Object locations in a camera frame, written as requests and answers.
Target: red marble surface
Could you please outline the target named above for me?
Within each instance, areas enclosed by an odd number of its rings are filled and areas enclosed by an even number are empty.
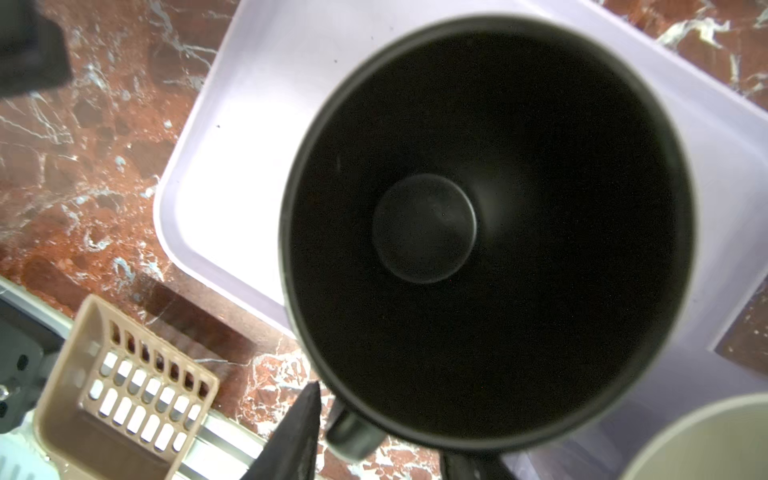
[[[767,0],[604,0],[606,8],[768,108]],[[154,188],[237,0],[50,0],[73,82],[0,101],[0,274],[73,316],[89,293],[214,371],[214,406],[265,438],[311,377],[298,345],[173,266]],[[768,374],[757,292],[718,352]],[[323,390],[323,411],[332,399]],[[388,439],[360,465],[321,439],[332,480],[439,477],[436,454]]]

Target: brown plastic basket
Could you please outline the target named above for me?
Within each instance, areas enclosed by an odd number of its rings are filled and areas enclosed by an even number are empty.
[[[91,295],[45,385],[35,433],[62,478],[170,480],[218,389],[213,373]]]

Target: marble countertop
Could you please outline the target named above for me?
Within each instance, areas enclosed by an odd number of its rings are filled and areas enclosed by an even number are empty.
[[[768,0],[599,3],[768,108]],[[0,274],[69,316],[89,293],[111,301],[216,373],[214,408],[266,438],[313,376],[309,362],[291,338],[176,268],[152,220],[159,176],[237,0],[41,8],[65,31],[74,78],[0,101]],[[717,352],[768,375],[768,282]],[[324,389],[324,413],[332,401]],[[396,439],[359,465],[321,442],[317,465],[332,480],[439,477],[433,451]]]

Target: black cup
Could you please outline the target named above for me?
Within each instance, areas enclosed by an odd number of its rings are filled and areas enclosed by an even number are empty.
[[[346,405],[329,443],[484,455],[593,419],[674,324],[693,218],[670,122],[602,47],[501,16],[390,45],[327,101],[283,201],[293,328]]]

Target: light blue plastic object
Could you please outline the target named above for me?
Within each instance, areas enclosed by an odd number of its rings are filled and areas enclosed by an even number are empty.
[[[31,418],[28,413],[18,428],[0,435],[0,480],[59,480],[35,440]]]

